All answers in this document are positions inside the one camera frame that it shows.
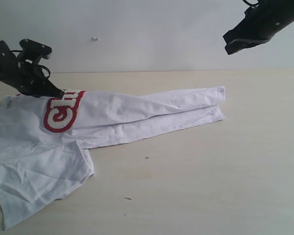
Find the beige table surface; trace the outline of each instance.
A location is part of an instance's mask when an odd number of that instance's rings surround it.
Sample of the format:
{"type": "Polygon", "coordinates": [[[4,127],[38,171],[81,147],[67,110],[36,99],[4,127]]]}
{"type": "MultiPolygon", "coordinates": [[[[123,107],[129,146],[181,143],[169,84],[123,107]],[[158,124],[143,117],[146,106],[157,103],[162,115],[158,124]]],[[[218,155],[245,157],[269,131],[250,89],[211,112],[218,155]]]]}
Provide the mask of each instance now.
{"type": "MultiPolygon", "coordinates": [[[[0,234],[294,235],[294,70],[75,73],[52,81],[133,95],[225,86],[227,119],[91,150],[94,176],[6,232],[0,210],[0,234]]],[[[0,83],[0,101],[15,93],[0,83]]]]}

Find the white cloth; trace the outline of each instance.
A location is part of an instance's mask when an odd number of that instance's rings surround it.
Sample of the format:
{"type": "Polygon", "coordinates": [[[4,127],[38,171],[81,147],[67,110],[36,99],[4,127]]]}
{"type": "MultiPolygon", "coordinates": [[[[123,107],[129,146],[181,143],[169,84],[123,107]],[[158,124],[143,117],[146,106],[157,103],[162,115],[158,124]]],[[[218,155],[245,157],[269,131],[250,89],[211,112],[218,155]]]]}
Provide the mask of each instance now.
{"type": "Polygon", "coordinates": [[[62,100],[8,96],[0,108],[5,229],[62,199],[94,173],[88,149],[224,119],[224,87],[131,96],[66,91],[62,100]]]}

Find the white wall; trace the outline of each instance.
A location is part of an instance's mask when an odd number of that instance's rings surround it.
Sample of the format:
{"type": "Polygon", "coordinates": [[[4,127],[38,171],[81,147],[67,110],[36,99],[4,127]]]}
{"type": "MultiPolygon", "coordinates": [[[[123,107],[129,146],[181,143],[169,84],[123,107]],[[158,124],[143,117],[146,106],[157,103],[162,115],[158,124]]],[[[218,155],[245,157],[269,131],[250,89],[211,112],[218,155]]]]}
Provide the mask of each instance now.
{"type": "Polygon", "coordinates": [[[0,39],[53,48],[53,72],[294,67],[294,23],[258,48],[228,56],[223,34],[241,0],[0,0],[0,39]],[[91,37],[99,37],[92,42],[91,37]]]}

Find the table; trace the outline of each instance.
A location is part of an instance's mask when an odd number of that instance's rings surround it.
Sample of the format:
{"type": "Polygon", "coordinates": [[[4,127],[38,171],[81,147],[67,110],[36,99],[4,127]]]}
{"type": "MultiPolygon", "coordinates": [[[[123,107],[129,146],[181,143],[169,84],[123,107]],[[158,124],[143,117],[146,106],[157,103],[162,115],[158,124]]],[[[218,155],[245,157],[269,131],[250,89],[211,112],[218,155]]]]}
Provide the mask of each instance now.
{"type": "MultiPolygon", "coordinates": [[[[294,69],[54,74],[143,95],[225,86],[226,120],[91,150],[96,173],[5,235],[294,235],[294,69]]],[[[0,101],[17,92],[0,83],[0,101]]]]}

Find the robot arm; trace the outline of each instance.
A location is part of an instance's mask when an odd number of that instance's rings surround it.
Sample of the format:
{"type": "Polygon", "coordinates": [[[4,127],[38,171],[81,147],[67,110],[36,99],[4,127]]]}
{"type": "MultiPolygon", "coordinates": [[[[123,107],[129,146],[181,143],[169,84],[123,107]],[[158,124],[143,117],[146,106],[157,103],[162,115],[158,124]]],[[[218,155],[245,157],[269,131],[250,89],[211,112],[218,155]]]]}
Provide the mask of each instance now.
{"type": "Polygon", "coordinates": [[[21,40],[20,45],[23,50],[11,51],[0,41],[0,81],[25,95],[62,98],[64,92],[48,80],[50,70],[39,65],[41,58],[49,59],[51,48],[29,39],[21,40]]]}
{"type": "Polygon", "coordinates": [[[294,0],[258,0],[256,4],[243,1],[249,5],[245,18],[223,36],[229,55],[267,43],[294,22],[294,0]]]}

